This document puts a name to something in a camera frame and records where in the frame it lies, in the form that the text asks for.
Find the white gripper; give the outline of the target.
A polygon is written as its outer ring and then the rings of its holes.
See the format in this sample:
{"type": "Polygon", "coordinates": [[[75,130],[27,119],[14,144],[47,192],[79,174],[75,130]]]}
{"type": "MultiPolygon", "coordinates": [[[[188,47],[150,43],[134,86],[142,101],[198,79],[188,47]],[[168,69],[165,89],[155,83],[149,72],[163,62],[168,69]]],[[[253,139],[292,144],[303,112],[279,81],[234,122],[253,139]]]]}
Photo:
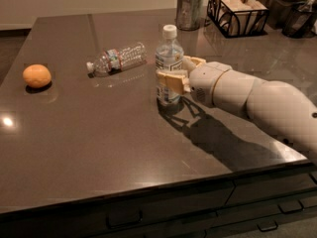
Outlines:
{"type": "Polygon", "coordinates": [[[232,68],[216,61],[207,62],[205,59],[184,56],[182,60],[184,70],[158,70],[158,82],[183,95],[190,91],[194,101],[206,106],[213,107],[213,91],[217,81],[232,68]]]}

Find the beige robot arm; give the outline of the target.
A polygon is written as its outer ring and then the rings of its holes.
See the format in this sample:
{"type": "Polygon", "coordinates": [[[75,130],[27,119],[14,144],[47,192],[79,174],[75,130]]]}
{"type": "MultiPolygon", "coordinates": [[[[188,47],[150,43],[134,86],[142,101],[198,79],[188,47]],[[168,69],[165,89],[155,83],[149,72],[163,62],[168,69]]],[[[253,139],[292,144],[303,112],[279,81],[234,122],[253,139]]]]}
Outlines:
{"type": "Polygon", "coordinates": [[[158,82],[194,101],[249,120],[317,164],[317,107],[299,89],[267,81],[217,61],[185,60],[180,70],[157,71],[158,82]]]}

